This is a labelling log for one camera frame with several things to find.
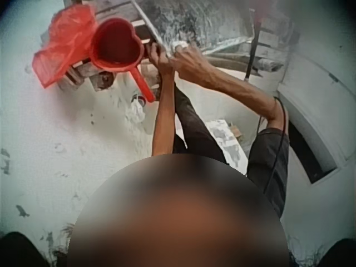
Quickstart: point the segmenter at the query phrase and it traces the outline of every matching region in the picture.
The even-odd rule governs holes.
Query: white object
[[[238,140],[230,130],[225,120],[215,120],[205,123],[212,137],[216,140],[224,153],[226,162],[230,167],[238,170],[240,173],[247,173],[248,158],[239,144]],[[177,135],[184,140],[183,129],[176,127]]]
[[[176,51],[177,46],[181,46],[183,48],[188,47],[188,43],[186,41],[173,41],[171,44],[171,49],[173,52]]]
[[[142,123],[145,120],[144,108],[138,99],[133,100],[130,108],[126,111],[126,117],[133,123]]]

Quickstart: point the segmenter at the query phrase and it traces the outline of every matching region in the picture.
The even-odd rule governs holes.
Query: fingers
[[[183,53],[183,46],[176,47],[176,54]]]
[[[191,47],[191,49],[192,49],[195,53],[201,55],[201,51],[200,51],[198,45],[196,44],[196,42],[193,42],[193,43],[190,45],[190,47]]]
[[[148,43],[146,44],[146,51],[147,51],[147,55],[149,57],[149,60],[152,64],[154,64],[153,60],[152,60],[152,56],[151,56],[151,51],[152,51],[152,43]]]
[[[166,48],[160,44],[160,61],[161,62],[166,62],[168,61],[167,58],[167,53],[166,53]]]
[[[169,59],[169,63],[176,71],[180,71],[182,63],[179,60],[172,57]]]
[[[159,56],[157,43],[153,43],[151,46],[150,58],[153,60],[154,63],[158,63]]]

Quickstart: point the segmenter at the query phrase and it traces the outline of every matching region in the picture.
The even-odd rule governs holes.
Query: hand
[[[173,69],[171,62],[167,58],[166,50],[163,46],[157,43],[147,44],[147,52],[149,54],[150,62],[155,65],[162,77],[170,76],[174,77],[175,70]]]
[[[210,87],[210,74],[215,68],[202,55],[195,44],[186,48],[177,46],[176,53],[170,61],[183,80],[205,88]]]

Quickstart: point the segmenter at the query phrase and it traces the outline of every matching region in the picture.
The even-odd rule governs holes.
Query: red plastic bag
[[[97,23],[94,8],[77,4],[60,11],[49,27],[50,42],[32,67],[44,88],[60,80],[69,66],[88,57]]]

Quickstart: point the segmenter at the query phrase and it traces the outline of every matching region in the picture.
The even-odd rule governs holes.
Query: black cable
[[[277,166],[277,161],[278,161],[278,156],[280,154],[280,151],[281,151],[281,148],[282,148],[282,145],[283,145],[283,141],[284,141],[284,135],[285,135],[285,131],[286,131],[286,113],[285,113],[285,109],[284,109],[284,105],[282,103],[282,101],[275,97],[275,99],[281,104],[282,106],[282,110],[283,110],[283,121],[284,121],[284,124],[283,124],[283,133],[282,133],[282,137],[280,139],[280,144],[279,144],[279,147],[278,147],[278,150],[277,150],[277,154],[276,154],[276,158],[274,160],[274,163],[273,163],[273,167],[272,167],[272,173],[271,173],[271,176],[269,177],[268,181],[267,181],[267,184],[265,186],[265,189],[263,190],[263,194],[266,194],[266,191],[267,191],[267,188],[269,186],[269,184],[271,183],[271,180],[274,176],[274,173],[276,171],[276,166]]]
[[[259,133],[259,131],[260,131],[261,123],[262,123],[262,116],[260,116],[260,119],[258,120],[258,126],[257,126],[257,133],[256,133],[256,135],[258,135],[258,133]]]
[[[255,38],[252,40],[251,44],[251,52],[250,52],[250,61],[246,70],[246,76],[245,76],[245,81],[248,81],[251,76],[251,71],[252,67],[256,58],[256,51],[257,51],[257,46],[258,46],[258,40],[260,37],[260,31],[261,31],[261,22],[260,21],[255,21]]]

